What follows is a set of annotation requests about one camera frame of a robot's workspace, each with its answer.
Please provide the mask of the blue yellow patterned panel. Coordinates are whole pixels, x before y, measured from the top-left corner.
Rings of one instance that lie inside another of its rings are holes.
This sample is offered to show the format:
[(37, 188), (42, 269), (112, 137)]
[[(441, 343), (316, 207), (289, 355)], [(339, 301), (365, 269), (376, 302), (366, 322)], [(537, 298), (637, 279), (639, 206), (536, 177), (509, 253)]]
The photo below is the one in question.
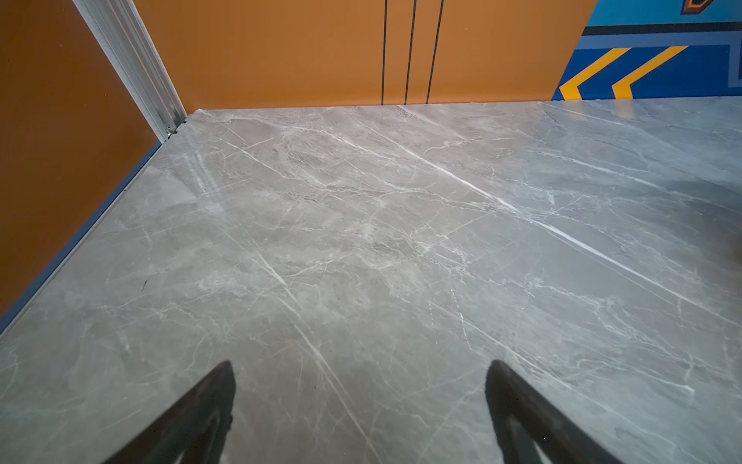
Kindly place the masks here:
[(635, 100), (740, 93), (740, 0), (599, 0), (554, 98)]

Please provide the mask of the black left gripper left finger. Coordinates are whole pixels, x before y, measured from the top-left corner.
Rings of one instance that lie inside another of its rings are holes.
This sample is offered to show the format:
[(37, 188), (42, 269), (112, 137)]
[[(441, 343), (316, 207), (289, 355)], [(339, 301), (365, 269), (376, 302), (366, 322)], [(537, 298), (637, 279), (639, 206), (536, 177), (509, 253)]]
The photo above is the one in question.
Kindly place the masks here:
[(231, 429), (236, 379), (219, 363), (108, 463), (218, 463)]

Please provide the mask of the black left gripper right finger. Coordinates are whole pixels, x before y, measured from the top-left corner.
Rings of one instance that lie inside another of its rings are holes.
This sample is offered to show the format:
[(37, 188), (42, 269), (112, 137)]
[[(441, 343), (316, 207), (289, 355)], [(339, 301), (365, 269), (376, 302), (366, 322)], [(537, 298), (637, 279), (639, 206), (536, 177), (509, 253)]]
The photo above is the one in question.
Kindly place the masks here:
[(485, 397), (505, 463), (619, 462), (501, 360), (488, 368)]

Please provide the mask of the aluminium frame post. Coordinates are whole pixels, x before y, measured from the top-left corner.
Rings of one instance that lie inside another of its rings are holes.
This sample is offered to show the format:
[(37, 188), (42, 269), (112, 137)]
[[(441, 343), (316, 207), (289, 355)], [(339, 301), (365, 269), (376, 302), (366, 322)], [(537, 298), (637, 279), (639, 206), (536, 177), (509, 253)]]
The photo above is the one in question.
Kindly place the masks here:
[(73, 3), (158, 141), (168, 141), (187, 112), (134, 2)]

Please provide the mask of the orange cabinet panels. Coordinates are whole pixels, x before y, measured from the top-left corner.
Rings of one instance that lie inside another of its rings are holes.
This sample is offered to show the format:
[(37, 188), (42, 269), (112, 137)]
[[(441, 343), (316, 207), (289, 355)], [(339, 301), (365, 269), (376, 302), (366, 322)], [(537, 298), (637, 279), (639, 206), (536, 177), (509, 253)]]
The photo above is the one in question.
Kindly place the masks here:
[(548, 101), (591, 1), (139, 1), (187, 111)]

